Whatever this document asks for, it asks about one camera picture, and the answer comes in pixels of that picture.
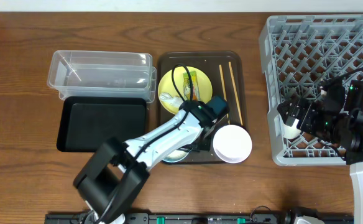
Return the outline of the white tissue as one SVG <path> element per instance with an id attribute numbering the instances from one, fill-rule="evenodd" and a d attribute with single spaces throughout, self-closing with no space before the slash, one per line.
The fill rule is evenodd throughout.
<path id="1" fill-rule="evenodd" d="M 159 96 L 159 100 L 162 103 L 165 103 L 169 108 L 179 109 L 183 100 L 179 96 L 172 96 L 169 93 L 161 93 Z"/>

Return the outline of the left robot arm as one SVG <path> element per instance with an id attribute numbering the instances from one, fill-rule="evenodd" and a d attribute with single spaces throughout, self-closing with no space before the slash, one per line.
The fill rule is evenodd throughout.
<path id="1" fill-rule="evenodd" d="M 183 99 L 178 113 L 153 131 L 120 142 L 102 143 L 73 181 L 74 188 L 96 217 L 114 223 L 133 204 L 151 169 L 184 146 L 206 139 L 229 113 L 227 102 L 214 96 L 207 103 Z"/>

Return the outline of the green snack wrapper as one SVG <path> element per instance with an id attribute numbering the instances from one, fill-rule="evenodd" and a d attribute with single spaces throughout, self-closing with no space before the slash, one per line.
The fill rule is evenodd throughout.
<path id="1" fill-rule="evenodd" d="M 193 100 L 199 100 L 200 93 L 195 70 L 190 72 L 190 76 L 188 76 L 187 72 L 183 73 L 183 94 L 186 100 L 189 100 L 190 96 L 192 96 Z"/>

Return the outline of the light blue bowl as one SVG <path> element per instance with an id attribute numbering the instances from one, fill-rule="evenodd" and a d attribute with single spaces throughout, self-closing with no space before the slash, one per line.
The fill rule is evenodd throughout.
<path id="1" fill-rule="evenodd" d="M 176 163 L 183 160 L 188 154 L 190 153 L 190 150 L 188 149 L 177 149 L 176 151 L 173 151 L 170 153 L 167 157 L 165 157 L 162 161 L 168 162 L 168 163 Z"/>

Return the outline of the white cup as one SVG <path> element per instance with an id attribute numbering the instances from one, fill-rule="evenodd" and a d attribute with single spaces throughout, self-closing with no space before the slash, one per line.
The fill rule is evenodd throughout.
<path id="1" fill-rule="evenodd" d="M 283 137 L 286 139 L 295 139 L 300 135 L 300 133 L 301 131 L 296 127 L 296 125 L 283 125 Z"/>

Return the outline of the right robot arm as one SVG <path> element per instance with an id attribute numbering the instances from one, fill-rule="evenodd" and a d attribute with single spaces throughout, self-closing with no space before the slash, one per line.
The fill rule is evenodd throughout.
<path id="1" fill-rule="evenodd" d="M 363 81 L 344 81 L 363 72 L 363 67 L 323 80 L 324 100 L 309 101 L 297 97 L 284 101 L 277 111 L 286 126 L 328 142 L 350 169 L 354 191 L 354 223 L 363 223 Z"/>

